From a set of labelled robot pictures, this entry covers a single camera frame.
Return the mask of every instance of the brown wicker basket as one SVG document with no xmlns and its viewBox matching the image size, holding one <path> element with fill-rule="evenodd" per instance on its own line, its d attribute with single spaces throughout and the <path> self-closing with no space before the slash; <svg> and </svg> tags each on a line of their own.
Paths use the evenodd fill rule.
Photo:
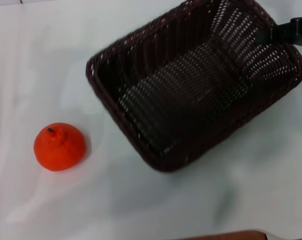
<svg viewBox="0 0 302 240">
<path fill-rule="evenodd" d="M 254 0 L 189 0 L 92 57 L 86 75 L 142 158 L 172 172 L 302 81 L 294 46 L 255 43 L 271 25 Z"/>
</svg>

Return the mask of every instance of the white table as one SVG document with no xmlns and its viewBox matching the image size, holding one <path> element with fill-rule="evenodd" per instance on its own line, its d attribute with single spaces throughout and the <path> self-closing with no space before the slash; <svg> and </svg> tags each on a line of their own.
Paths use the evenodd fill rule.
<svg viewBox="0 0 302 240">
<path fill-rule="evenodd" d="M 302 83 L 169 175 L 141 160 L 87 83 L 90 56 L 180 2 L 0 6 L 0 240 L 164 240 L 249 228 L 302 238 Z M 302 16 L 302 0 L 259 2 L 278 23 Z M 52 122 L 90 139 L 79 166 L 52 173 L 37 163 L 33 141 Z"/>
</svg>

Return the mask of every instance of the black clip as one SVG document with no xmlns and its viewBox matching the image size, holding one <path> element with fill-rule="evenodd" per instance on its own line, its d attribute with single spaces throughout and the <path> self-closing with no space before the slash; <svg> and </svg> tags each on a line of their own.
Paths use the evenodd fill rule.
<svg viewBox="0 0 302 240">
<path fill-rule="evenodd" d="M 302 46 L 302 17 L 291 19 L 290 23 L 274 26 L 255 34 L 257 44 L 294 44 Z"/>
</svg>

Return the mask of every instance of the orange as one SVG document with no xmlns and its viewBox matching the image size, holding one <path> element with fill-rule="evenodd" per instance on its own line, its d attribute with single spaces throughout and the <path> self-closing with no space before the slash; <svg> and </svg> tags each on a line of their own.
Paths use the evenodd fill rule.
<svg viewBox="0 0 302 240">
<path fill-rule="evenodd" d="M 34 142 L 37 161 L 51 171 L 78 164 L 86 152 L 85 138 L 74 126 L 57 122 L 43 128 Z"/>
</svg>

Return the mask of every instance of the wicker basket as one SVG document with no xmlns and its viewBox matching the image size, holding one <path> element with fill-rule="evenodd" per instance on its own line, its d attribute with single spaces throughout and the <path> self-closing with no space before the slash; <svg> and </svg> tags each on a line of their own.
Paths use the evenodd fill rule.
<svg viewBox="0 0 302 240">
<path fill-rule="evenodd" d="M 92 57 L 86 75 L 142 158 L 172 172 L 302 81 L 294 46 L 255 43 L 271 25 L 254 0 L 189 0 Z"/>
</svg>

